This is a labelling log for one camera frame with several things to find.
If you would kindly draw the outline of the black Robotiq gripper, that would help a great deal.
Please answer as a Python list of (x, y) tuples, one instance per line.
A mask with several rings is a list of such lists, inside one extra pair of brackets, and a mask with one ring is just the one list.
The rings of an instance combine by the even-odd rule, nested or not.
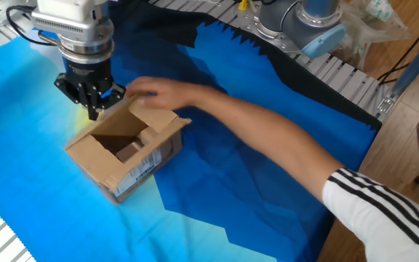
[(86, 108), (88, 117), (96, 121), (97, 110), (106, 110), (123, 99), (125, 87), (113, 83), (111, 59), (81, 64), (63, 58), (65, 73), (59, 74), (55, 86), (73, 103)]

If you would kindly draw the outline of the person's bare hand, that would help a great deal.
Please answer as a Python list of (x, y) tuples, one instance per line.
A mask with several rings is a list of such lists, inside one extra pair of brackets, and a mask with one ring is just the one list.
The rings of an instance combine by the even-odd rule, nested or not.
[(194, 106), (206, 89), (199, 84), (142, 76), (127, 85), (125, 96), (131, 98), (137, 95), (138, 102), (147, 108), (172, 111)]

